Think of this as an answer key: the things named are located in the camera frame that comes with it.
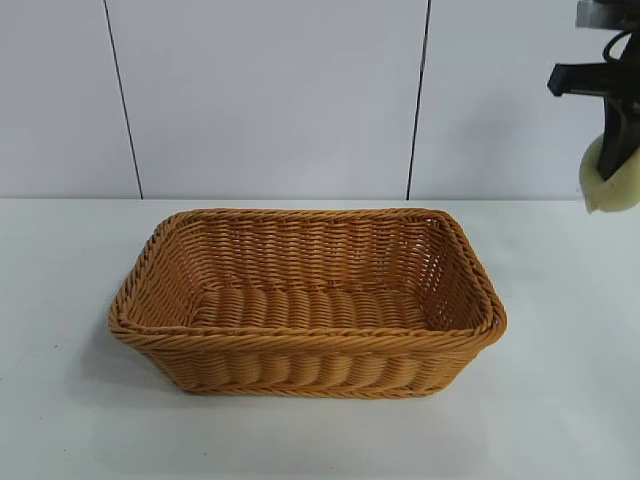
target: basket bottom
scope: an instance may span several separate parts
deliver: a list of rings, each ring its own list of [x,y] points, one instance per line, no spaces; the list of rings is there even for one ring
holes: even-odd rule
[[[218,288],[199,299],[191,327],[429,328],[418,298],[384,285],[367,289]]]
[[[356,391],[321,391],[305,389],[279,389],[279,388],[232,388],[232,389],[195,389],[184,390],[193,395],[277,395],[283,397],[311,397],[311,398],[360,398],[364,400],[379,400],[383,398],[422,398],[439,392],[446,388],[442,385],[423,391],[414,391],[408,388],[396,388],[385,391],[356,390]]]

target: wicker basket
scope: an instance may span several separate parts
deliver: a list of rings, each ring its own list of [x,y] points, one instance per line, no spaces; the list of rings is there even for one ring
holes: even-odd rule
[[[200,210],[157,227],[109,328],[190,393],[403,398],[506,316],[445,213]]]

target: woven basket rim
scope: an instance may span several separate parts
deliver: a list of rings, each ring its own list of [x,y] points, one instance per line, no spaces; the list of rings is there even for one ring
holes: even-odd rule
[[[460,329],[460,330],[415,330],[407,328],[290,328],[290,327],[183,327],[183,326],[160,326],[149,327],[139,325],[129,321],[127,317],[127,304],[135,298],[136,290],[139,282],[142,280],[142,274],[145,267],[153,261],[153,253],[156,249],[162,247],[162,241],[166,236],[171,235],[183,222],[197,221],[202,216],[242,216],[250,219],[252,216],[261,218],[268,216],[282,217],[287,216],[289,219],[313,219],[313,220],[330,220],[338,222],[340,219],[349,219],[354,221],[355,217],[380,220],[393,220],[412,217],[422,217],[423,219],[439,220],[446,229],[447,235],[453,241],[453,246],[460,259],[463,260],[463,268],[467,274],[468,280],[473,282],[477,292],[482,292],[479,300],[484,304],[486,310],[486,318],[476,328]],[[488,276],[478,260],[476,254],[471,248],[466,236],[464,235],[460,225],[447,212],[440,210],[429,210],[425,208],[390,208],[376,210],[287,210],[287,209],[197,209],[171,215],[162,223],[160,223],[153,234],[147,241],[144,251],[138,257],[135,268],[127,277],[114,300],[109,313],[109,328],[114,335],[121,340],[127,342],[127,339],[133,337],[136,341],[146,339],[149,344],[162,344],[162,348],[170,348],[171,339],[178,338],[194,338],[199,337],[202,340],[202,347],[221,346],[225,344],[235,348],[241,348],[243,343],[250,343],[252,337],[259,336],[261,338],[272,337],[274,341],[288,340],[296,343],[296,339],[313,338],[314,340],[327,339],[335,341],[337,338],[362,339],[368,338],[376,343],[389,342],[396,339],[400,342],[422,344],[427,342],[431,348],[437,348],[438,339],[449,339],[450,346],[453,337],[461,340],[470,337],[475,338],[474,345],[477,344],[478,350],[484,348],[488,344],[497,341],[502,336],[506,328],[506,314],[504,307],[498,299]]]

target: rectangular basket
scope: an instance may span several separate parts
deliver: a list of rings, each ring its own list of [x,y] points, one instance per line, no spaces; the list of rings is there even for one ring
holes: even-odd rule
[[[403,398],[506,315],[446,213],[196,210],[157,227],[109,328],[190,393]]]

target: yellow sponge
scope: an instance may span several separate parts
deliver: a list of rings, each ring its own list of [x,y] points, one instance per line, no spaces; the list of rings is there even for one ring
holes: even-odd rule
[[[605,181],[596,165],[602,151],[602,136],[589,147],[580,165],[580,185],[589,213],[594,210],[620,212],[640,203],[640,149]]]

